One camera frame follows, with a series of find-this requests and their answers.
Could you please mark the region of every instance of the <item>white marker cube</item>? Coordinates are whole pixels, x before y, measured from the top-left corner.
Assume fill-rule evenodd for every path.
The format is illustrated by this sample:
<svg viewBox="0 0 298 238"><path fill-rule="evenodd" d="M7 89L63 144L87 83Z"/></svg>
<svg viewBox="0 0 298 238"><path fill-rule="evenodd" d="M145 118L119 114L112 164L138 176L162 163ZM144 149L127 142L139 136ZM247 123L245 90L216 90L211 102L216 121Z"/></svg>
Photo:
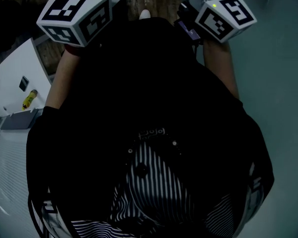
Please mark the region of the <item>white marker cube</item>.
<svg viewBox="0 0 298 238"><path fill-rule="evenodd" d="M53 41L86 47L111 20L111 0L49 0L36 23Z"/></svg>
<svg viewBox="0 0 298 238"><path fill-rule="evenodd" d="M210 0L195 22L219 42L226 42L257 22L243 0Z"/></svg>

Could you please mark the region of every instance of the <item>yellow object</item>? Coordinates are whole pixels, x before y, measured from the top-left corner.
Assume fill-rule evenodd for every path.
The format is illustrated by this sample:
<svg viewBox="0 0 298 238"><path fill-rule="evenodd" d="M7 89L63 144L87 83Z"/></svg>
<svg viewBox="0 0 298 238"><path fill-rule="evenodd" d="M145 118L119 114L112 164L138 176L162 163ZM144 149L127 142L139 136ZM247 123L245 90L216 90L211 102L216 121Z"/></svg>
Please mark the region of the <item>yellow object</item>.
<svg viewBox="0 0 298 238"><path fill-rule="evenodd" d="M32 90L28 97L25 98L23 104L22 104L22 110L26 110L34 100L34 98L38 95L37 90Z"/></svg>

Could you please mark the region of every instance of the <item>smartphone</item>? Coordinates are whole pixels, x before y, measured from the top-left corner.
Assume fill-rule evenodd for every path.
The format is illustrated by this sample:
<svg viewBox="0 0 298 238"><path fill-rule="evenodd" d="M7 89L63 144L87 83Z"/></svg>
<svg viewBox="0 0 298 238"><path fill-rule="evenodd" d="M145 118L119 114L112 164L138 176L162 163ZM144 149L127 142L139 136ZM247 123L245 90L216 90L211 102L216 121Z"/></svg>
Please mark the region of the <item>smartphone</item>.
<svg viewBox="0 0 298 238"><path fill-rule="evenodd" d="M20 82L19 87L20 87L20 89L21 89L23 92L25 92L25 90L26 90L28 84L29 84L29 80L27 80L27 78L26 78L25 76L23 76L22 79L21 79L21 82Z"/></svg>

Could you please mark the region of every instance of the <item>forearm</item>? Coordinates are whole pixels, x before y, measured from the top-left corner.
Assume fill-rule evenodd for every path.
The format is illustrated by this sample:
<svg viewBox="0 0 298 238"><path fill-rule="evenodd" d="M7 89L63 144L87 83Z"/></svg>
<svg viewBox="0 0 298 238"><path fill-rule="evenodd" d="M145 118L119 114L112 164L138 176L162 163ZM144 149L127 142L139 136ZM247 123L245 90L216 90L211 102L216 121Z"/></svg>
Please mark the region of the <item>forearm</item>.
<svg viewBox="0 0 298 238"><path fill-rule="evenodd" d="M56 70L55 78L51 86L45 105L59 109L66 99L73 79L74 72L79 64L80 57L64 51Z"/></svg>
<svg viewBox="0 0 298 238"><path fill-rule="evenodd" d="M204 40L203 53L205 66L223 82L234 97L239 98L229 44Z"/></svg>

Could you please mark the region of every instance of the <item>striped fabric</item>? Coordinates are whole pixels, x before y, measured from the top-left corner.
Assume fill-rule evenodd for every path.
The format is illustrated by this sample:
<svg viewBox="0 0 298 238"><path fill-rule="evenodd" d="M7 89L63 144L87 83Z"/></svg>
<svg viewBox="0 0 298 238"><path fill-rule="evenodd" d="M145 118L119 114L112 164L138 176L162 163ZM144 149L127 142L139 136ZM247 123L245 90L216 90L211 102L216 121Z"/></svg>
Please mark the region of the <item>striped fabric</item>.
<svg viewBox="0 0 298 238"><path fill-rule="evenodd" d="M151 148L142 142L136 149L130 171L123 184L114 189L108 222L132 221L142 235L150 235L166 224L203 221L194 211L194 202L177 175ZM109 223L72 221L82 238L135 237ZM222 198L205 220L207 230L219 237L232 237L233 218L230 196Z"/></svg>

